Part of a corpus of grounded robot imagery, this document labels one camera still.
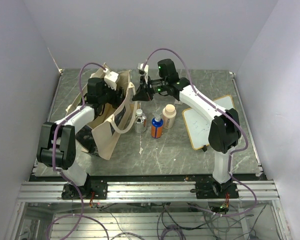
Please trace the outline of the cream canvas tote bag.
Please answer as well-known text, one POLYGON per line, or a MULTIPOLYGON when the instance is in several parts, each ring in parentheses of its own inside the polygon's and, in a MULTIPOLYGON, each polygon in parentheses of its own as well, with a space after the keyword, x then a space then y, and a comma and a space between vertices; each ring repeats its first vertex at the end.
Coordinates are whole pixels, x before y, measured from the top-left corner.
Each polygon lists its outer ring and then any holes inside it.
MULTIPOLYGON (((110 69, 106 64, 103 64, 100 69, 91 74, 90 78, 104 78, 105 68, 110 69)), ((101 116, 88 123, 75 135, 75 139, 81 145, 83 152, 104 160, 111 158, 120 136, 131 129, 134 124, 136 110, 138 109, 138 103, 132 101, 136 89, 131 82, 130 71, 121 71, 118 75, 117 87, 123 87, 125 95, 122 104, 119 107, 112 107, 110 104, 107 104, 101 116)), ((83 94, 87 92, 87 84, 79 86, 80 93, 72 104, 67 107, 67 115, 79 105, 83 94)))

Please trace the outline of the chrome bottle white cap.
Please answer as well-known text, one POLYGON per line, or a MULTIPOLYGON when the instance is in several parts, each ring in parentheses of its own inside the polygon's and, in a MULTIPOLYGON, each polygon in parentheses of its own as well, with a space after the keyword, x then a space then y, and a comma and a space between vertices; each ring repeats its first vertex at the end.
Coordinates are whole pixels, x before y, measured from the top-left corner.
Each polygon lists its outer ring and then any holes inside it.
POLYGON ((137 109, 135 112, 134 129, 136 133, 141 134, 146 131, 147 117, 142 109, 137 109))

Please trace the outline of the orange pump bottle blue collar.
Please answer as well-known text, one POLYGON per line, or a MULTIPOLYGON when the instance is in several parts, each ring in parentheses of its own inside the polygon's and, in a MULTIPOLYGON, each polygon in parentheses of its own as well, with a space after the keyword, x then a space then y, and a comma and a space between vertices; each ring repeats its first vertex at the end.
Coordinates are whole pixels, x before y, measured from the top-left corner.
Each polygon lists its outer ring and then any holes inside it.
POLYGON ((154 139, 158 139, 162 135, 163 131, 163 119, 159 114, 154 113, 151 120, 151 136, 154 139))

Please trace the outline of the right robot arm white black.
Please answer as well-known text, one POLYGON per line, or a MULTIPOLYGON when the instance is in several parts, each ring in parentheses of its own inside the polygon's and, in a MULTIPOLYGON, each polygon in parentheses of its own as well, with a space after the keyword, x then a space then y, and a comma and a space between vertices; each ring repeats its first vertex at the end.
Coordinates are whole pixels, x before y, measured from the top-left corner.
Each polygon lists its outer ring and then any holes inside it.
POLYGON ((159 78, 151 79, 148 65, 138 64, 139 87, 132 99, 147 102, 153 100, 154 94, 165 92, 166 95, 190 106, 209 123, 207 140, 214 150, 213 183, 210 192, 214 197, 221 198, 233 182, 230 156, 241 138, 238 112, 234 108, 221 107, 201 94, 189 78, 179 76, 170 58, 160 60, 157 66, 159 78))

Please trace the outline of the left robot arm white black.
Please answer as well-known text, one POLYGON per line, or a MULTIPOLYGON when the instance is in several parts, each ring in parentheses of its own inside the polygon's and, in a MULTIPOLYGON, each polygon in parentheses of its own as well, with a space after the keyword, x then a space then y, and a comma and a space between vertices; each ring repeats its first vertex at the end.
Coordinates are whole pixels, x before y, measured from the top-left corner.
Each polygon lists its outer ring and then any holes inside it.
POLYGON ((92 77, 78 106, 66 117, 41 126, 36 159, 53 171, 63 174, 75 185, 74 192, 86 199, 92 193, 88 174, 76 162, 76 134, 104 113, 106 105, 119 107, 125 99, 124 88, 112 88, 105 78, 92 77))

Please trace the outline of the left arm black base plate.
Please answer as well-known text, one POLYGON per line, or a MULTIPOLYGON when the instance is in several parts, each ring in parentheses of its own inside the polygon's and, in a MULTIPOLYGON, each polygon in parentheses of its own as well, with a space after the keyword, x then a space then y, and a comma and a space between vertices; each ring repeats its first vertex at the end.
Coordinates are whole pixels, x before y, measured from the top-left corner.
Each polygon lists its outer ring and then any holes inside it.
MULTIPOLYGON (((105 200, 108 194, 108 184, 105 182, 93 181, 90 187, 78 187, 83 199, 105 200)), ((64 184, 62 193, 62 200, 79 200, 80 195, 78 190, 71 184, 64 184)))

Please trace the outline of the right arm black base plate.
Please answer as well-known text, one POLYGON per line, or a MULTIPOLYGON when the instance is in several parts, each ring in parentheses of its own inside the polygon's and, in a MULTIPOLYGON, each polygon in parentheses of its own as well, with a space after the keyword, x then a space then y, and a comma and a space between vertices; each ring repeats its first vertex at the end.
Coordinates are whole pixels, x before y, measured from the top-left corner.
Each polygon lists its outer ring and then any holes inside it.
POLYGON ((221 189, 216 182, 196 182, 190 190, 195 193, 197 199, 238 199, 239 192, 237 185, 233 182, 227 188, 221 189))

